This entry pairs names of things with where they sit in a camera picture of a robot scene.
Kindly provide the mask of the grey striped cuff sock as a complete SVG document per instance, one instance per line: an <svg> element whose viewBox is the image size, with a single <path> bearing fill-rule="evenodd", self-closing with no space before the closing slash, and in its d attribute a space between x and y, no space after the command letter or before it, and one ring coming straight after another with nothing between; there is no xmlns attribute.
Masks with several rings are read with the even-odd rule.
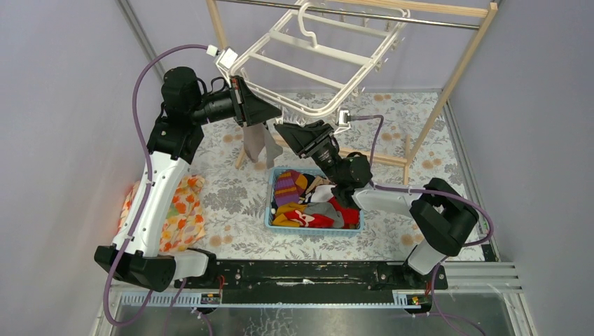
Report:
<svg viewBox="0 0 594 336"><path fill-rule="evenodd" d="M263 140L266 151L266 167L268 169L275 166L275 159L283 154L283 148L275 141L266 122L263 123Z"/></svg>

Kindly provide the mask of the santa pattern white sock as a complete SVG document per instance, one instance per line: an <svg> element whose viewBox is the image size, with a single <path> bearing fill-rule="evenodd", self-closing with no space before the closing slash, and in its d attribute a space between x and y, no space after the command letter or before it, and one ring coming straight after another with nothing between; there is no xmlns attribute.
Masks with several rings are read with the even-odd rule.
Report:
<svg viewBox="0 0 594 336"><path fill-rule="evenodd" d="M331 200L334 197L334 195L332 193L333 188L334 188L334 185L330 185L330 184L317 186L311 192L311 195L308 198L308 202L313 202L313 203L329 202L329 200Z"/></svg>

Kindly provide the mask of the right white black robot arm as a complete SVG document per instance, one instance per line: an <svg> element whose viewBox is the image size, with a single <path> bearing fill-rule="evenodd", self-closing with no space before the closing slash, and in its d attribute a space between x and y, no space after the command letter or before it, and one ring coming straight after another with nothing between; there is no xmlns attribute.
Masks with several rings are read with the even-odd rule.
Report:
<svg viewBox="0 0 594 336"><path fill-rule="evenodd" d="M341 156L328 123L318 120L301 126L286 122L276 124L275 129L298 157L313 159L332 182L331 194L342 207L387 211L415 221L424 239L401 270L408 287L421 287L440 262L457 256L479 220L472 203L443 179L432 178L420 188L374 183L370 157L360 152Z"/></svg>

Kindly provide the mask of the white plastic clip hanger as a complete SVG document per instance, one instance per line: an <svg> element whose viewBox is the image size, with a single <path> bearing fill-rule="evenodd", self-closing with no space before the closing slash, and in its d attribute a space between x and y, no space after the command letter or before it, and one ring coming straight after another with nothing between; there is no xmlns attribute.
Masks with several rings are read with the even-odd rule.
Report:
<svg viewBox="0 0 594 336"><path fill-rule="evenodd" d="M309 118L335 113L361 92L361 84L381 70L396 50L408 23L305 11L334 10L411 18L404 5L369 1L296 1L239 57L230 76L241 76L251 91L271 104Z"/></svg>

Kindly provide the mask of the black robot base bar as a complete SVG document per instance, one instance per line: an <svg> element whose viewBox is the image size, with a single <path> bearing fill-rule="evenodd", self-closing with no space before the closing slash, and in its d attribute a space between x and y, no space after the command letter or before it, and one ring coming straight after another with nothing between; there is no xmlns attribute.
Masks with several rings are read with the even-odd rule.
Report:
<svg viewBox="0 0 594 336"><path fill-rule="evenodd" d="M448 289L448 280L443 267L433 278L399 262L217 260L205 275L191 277L185 288L218 294L267 292L274 298L319 294L353 298L363 292L411 291L424 295Z"/></svg>

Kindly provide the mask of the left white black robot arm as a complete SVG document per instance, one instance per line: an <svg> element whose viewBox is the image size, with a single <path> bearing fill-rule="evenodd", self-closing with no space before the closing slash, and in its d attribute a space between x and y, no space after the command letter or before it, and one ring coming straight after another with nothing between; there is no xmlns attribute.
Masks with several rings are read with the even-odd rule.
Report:
<svg viewBox="0 0 594 336"><path fill-rule="evenodd" d="M215 283L218 271L213 253L191 248L160 252L175 190L204 138L204 125L233 119L240 126L260 126L282 114L280 108L257 97L241 76L231 76L220 90L209 91L185 66L165 73L161 95L160 114L146 145L144 175L130 212L112 243L95 251L95 262L108 273L107 290L113 280L155 292L187 278L202 288Z"/></svg>

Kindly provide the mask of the grey sock with red stripes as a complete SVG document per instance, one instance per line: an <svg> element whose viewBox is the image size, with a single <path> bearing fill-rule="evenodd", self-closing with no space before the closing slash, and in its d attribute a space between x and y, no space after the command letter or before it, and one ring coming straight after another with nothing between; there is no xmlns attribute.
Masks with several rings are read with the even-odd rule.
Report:
<svg viewBox="0 0 594 336"><path fill-rule="evenodd" d="M244 151L252 162L258 161L258 157L265 147L264 131L265 126L263 123L243 128Z"/></svg>

